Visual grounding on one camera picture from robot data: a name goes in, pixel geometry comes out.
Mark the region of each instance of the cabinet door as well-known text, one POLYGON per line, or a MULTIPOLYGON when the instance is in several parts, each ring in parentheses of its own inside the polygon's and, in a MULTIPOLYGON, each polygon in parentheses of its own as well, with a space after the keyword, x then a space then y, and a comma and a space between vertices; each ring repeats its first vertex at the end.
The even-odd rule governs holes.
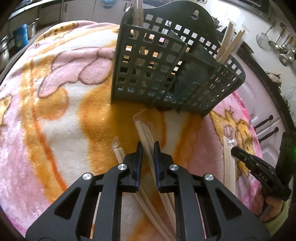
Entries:
POLYGON ((61 4, 54 4, 48 7, 41 8, 40 25, 60 21, 61 4))
MULTIPOLYGON (((267 138, 266 140, 261 141, 260 146, 262 150, 263 160, 272 165, 273 167, 276 166, 277 160, 279 158, 279 147, 281 145, 281 136, 285 131, 284 125, 281 119, 274 122, 268 128, 260 132, 257 136, 259 139, 263 138, 267 134, 274 131, 275 128, 279 130, 274 133, 272 136, 267 138)), ((289 187, 293 190, 293 178, 290 181, 289 187)))
POLYGON ((63 22, 88 20, 92 21, 95 0, 74 0, 64 2, 63 22))
POLYGON ((234 57, 246 73, 246 80, 237 89, 237 92, 246 105, 252 125, 258 125, 263 120, 268 119, 270 115, 273 117, 272 120, 268 120, 267 123, 256 129, 256 133, 260 133, 280 118, 279 113, 265 87, 253 71, 237 55, 234 57))
POLYGON ((131 1, 117 0, 113 7, 104 8, 103 1, 96 1, 93 21, 97 23, 120 24, 124 11, 131 6, 131 1))

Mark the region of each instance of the pink blanket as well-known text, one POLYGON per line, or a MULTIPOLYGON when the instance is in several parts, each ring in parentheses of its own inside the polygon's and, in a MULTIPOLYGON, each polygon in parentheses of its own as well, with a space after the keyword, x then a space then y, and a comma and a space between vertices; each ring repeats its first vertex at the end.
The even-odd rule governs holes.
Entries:
MULTIPOLYGON (((19 232, 28 227, 85 172, 105 173, 117 164, 115 136, 126 153, 139 140, 132 117, 142 104, 109 104, 118 25, 61 23, 24 53, 0 89, 0 205, 19 232)), ((262 157, 250 116, 236 92, 204 119, 175 110, 145 111, 160 133, 162 151, 191 173, 212 173, 222 183, 222 137, 262 157)), ((254 213, 259 182, 238 164, 236 196, 254 213)), ((141 185, 169 226, 146 163, 141 185)), ((135 197, 124 194, 122 240, 163 240, 135 197)))

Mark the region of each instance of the metal pot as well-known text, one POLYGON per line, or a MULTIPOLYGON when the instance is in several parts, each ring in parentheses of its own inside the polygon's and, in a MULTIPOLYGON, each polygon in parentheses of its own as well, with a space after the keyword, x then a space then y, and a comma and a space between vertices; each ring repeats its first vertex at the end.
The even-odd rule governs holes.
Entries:
POLYGON ((33 36, 36 33, 36 25, 37 21, 39 18, 37 18, 34 22, 27 24, 27 34, 28 34, 28 39, 33 38, 33 36))
POLYGON ((5 36, 0 41, 0 72, 2 72, 9 61, 9 52, 7 49, 7 43, 9 41, 9 37, 5 36))

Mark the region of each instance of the gray plastic basket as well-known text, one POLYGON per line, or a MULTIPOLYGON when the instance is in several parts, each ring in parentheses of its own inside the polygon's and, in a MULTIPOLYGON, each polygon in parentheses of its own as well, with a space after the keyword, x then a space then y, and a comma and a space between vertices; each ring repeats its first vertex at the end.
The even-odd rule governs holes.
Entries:
POLYGON ((118 34, 111 103, 127 100, 206 116, 245 80, 233 57, 225 66, 215 61, 219 47, 212 18, 198 4, 174 1, 144 9, 144 28, 132 25, 129 8, 118 34))

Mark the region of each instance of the human hand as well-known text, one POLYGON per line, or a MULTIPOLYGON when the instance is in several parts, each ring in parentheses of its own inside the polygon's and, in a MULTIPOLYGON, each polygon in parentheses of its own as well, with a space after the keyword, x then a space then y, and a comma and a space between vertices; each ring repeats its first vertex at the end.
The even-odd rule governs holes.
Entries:
POLYGON ((272 206, 272 209, 262 221, 269 222, 281 213, 284 201, 273 196, 267 196, 265 201, 268 205, 272 206))

